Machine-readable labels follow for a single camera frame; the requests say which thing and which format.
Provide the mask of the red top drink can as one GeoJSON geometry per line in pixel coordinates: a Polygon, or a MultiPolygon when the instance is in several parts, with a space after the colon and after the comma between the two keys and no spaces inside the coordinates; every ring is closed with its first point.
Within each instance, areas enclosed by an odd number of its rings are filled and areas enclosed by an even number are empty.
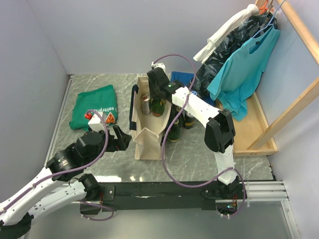
{"type": "Polygon", "coordinates": [[[149,94],[144,94],[141,97],[141,109],[142,113],[145,115],[149,115],[152,112],[151,108],[151,98],[149,94]]]}

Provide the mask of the green glass bottle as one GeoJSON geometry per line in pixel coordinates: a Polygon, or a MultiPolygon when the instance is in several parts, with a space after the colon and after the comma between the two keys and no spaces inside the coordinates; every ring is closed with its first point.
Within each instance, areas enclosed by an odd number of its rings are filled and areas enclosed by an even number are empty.
{"type": "Polygon", "coordinates": [[[154,98],[152,100],[151,107],[152,107],[152,114],[155,117],[160,117],[160,116],[163,115],[163,113],[164,113],[164,103],[163,103],[162,99],[154,98]]]}
{"type": "Polygon", "coordinates": [[[178,119],[174,122],[173,126],[171,127],[167,139],[170,142],[177,142],[180,138],[180,128],[178,125],[178,119]]]}
{"type": "Polygon", "coordinates": [[[183,125],[184,125],[184,114],[181,113],[178,117],[178,125],[179,125],[179,128],[182,129],[183,128],[183,125]]]}

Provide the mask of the silver top can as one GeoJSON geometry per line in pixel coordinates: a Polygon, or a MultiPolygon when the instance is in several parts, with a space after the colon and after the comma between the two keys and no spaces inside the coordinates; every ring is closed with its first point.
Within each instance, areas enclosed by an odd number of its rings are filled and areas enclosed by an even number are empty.
{"type": "Polygon", "coordinates": [[[195,117],[192,114],[190,114],[189,112],[186,112],[185,113],[185,117],[184,117],[184,125],[183,125],[183,127],[185,129],[190,129],[190,128],[193,127],[194,122],[195,122],[195,117]]]}

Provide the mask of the beige canvas tote bag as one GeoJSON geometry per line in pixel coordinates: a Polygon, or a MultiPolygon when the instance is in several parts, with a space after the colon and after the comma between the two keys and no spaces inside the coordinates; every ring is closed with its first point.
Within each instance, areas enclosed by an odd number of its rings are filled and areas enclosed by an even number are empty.
{"type": "Polygon", "coordinates": [[[160,117],[143,113],[144,95],[149,95],[149,82],[146,76],[138,76],[132,87],[130,105],[130,130],[135,147],[135,160],[160,160],[161,142],[170,118],[172,104],[164,101],[164,112],[160,117]]]}

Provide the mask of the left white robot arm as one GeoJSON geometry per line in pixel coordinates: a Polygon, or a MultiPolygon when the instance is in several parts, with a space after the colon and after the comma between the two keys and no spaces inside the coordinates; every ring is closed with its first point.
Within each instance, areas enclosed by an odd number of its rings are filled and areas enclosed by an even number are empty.
{"type": "Polygon", "coordinates": [[[100,188],[95,177],[83,171],[104,152],[125,151],[132,137],[119,126],[115,135],[103,130],[88,131],[57,152],[39,174],[0,204],[0,237],[18,239],[45,214],[77,200],[94,200],[100,188]]]}

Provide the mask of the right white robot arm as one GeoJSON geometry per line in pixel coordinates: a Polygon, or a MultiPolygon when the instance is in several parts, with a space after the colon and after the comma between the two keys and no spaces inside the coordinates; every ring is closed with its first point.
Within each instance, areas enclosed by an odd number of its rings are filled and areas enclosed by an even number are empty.
{"type": "Polygon", "coordinates": [[[217,165],[218,192],[230,198],[239,188],[240,177],[235,171],[233,144],[235,127],[231,112],[215,108],[179,81],[170,81],[162,68],[147,72],[151,97],[167,100],[190,113],[205,128],[204,142],[213,151],[217,165]]]}

